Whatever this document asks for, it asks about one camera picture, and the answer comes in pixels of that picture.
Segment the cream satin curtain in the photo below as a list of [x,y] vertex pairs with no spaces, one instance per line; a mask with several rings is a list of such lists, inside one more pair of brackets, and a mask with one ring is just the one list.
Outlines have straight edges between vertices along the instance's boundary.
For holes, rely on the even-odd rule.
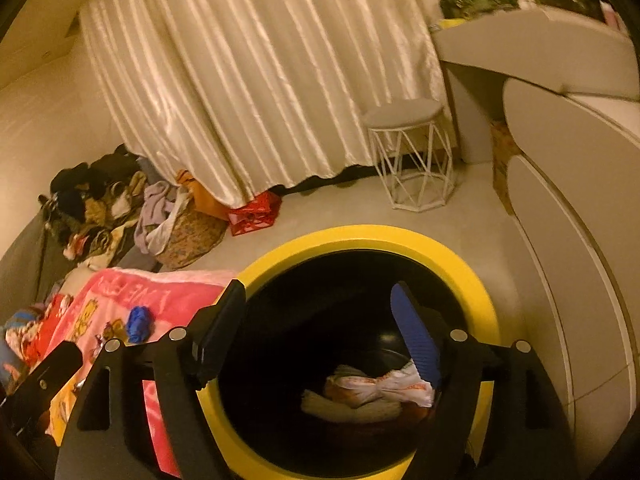
[[370,165],[367,110],[446,98],[416,0],[85,0],[79,21],[127,148],[231,208]]

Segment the white vanity dresser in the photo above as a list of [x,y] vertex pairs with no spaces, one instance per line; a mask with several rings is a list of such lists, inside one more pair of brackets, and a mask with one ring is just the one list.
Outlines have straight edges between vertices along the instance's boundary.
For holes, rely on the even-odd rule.
[[585,470],[639,411],[639,73],[631,40],[551,6],[438,24],[454,107],[498,104],[530,342]]

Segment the orange cloth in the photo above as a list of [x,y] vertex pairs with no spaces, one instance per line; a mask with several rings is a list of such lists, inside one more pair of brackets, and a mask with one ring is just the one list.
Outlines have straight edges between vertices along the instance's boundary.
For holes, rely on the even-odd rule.
[[190,192],[197,211],[222,221],[229,220],[229,209],[219,203],[189,170],[180,169],[176,173],[176,181]]

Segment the blue wrapper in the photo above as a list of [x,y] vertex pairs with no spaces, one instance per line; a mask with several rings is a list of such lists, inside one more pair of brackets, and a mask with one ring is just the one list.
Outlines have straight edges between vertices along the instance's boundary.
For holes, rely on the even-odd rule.
[[130,344],[143,344],[152,332],[153,315],[145,306],[134,307],[127,318],[126,334]]

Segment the lilac garment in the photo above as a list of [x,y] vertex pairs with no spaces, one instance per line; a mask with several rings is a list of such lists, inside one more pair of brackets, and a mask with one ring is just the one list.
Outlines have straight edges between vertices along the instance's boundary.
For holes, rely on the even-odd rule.
[[166,181],[148,185],[143,193],[134,244],[145,255],[158,256],[167,247],[178,217],[188,206],[190,192]]

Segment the yellow rimmed trash bin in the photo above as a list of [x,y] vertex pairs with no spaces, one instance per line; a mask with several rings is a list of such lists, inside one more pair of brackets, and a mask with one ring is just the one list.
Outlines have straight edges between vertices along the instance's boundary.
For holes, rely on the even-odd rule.
[[209,428],[243,479],[407,479],[425,417],[371,428],[302,411],[340,365],[371,376],[407,352],[390,308],[404,282],[421,307],[494,344],[496,310],[454,252],[391,226],[342,226],[296,238],[240,273],[246,315],[218,377],[201,394]]

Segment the pink football bear blanket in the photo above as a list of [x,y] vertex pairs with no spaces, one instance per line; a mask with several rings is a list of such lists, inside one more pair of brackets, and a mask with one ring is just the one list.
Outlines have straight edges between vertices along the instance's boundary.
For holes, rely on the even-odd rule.
[[[107,269],[93,274],[63,314],[47,351],[49,354],[66,340],[76,344],[82,354],[81,368],[55,396],[51,405],[51,411],[57,413],[61,407],[58,401],[67,401],[66,423],[53,428],[60,449],[75,403],[104,344],[117,339],[125,347],[140,346],[130,344],[126,334],[127,318],[134,307],[145,306],[152,312],[152,332],[143,343],[150,344],[160,340],[168,330],[188,325],[198,310],[216,304],[231,281],[226,274],[207,272],[153,274]],[[154,382],[145,382],[143,393],[154,451],[160,469],[166,474],[163,479],[181,477],[160,416]]]

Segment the patterned laundry basket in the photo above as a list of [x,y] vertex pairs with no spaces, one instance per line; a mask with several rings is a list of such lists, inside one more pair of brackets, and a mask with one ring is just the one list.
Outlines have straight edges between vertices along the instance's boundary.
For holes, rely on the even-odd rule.
[[228,222],[198,211],[192,204],[178,214],[165,249],[155,260],[169,270],[190,266],[223,239]]

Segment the white plastic trash bag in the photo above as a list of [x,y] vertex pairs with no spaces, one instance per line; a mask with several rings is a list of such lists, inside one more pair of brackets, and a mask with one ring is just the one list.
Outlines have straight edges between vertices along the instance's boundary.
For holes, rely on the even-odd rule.
[[431,408],[435,389],[421,378],[413,360],[410,360],[399,370],[391,370],[380,377],[369,377],[355,367],[340,365],[326,378],[324,395],[350,408],[360,408],[377,400]]

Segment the red patterned cloth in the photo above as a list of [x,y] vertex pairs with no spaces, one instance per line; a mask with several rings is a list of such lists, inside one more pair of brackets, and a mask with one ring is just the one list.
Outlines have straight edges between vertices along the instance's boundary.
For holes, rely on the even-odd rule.
[[10,316],[1,326],[1,343],[9,357],[29,368],[42,361],[72,301],[70,295],[55,294],[47,304],[33,304]]

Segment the dark cosmetic bag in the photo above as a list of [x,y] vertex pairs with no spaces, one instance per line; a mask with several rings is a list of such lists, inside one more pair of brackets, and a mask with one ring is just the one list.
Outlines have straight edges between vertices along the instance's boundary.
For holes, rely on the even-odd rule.
[[472,20],[484,14],[518,9],[518,0],[439,0],[444,18]]

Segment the red plastic bag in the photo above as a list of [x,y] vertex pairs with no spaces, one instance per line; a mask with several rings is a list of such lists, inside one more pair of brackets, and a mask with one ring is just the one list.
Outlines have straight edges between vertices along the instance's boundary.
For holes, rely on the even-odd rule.
[[230,232],[239,236],[270,228],[278,218],[282,198],[270,191],[257,195],[242,208],[228,211]]

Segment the pile of dark clothes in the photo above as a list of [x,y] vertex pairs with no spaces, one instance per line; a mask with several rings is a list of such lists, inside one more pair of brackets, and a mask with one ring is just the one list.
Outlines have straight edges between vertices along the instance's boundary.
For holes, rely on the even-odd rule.
[[44,228],[63,256],[90,270],[134,266],[154,268],[140,254],[134,231],[144,191],[158,175],[149,162],[119,145],[94,162],[60,170],[49,192],[38,196]]

